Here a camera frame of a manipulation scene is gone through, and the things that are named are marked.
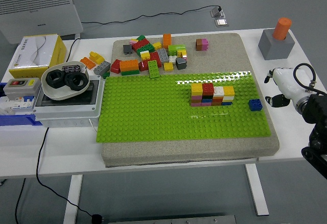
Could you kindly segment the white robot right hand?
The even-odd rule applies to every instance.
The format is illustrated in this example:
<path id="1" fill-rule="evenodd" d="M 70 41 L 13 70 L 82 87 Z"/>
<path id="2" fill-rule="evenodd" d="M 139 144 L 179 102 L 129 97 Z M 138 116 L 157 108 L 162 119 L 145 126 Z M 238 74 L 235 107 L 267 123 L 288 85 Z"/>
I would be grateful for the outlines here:
<path id="1" fill-rule="evenodd" d="M 264 83 L 268 83 L 271 78 L 278 86 L 284 98 L 280 95 L 274 97 L 265 97 L 265 100 L 272 107 L 285 107 L 289 105 L 290 100 L 298 113 L 302 113 L 306 103 L 309 100 L 311 92 L 301 87 L 293 76 L 294 68 L 274 68 L 268 71 Z"/>

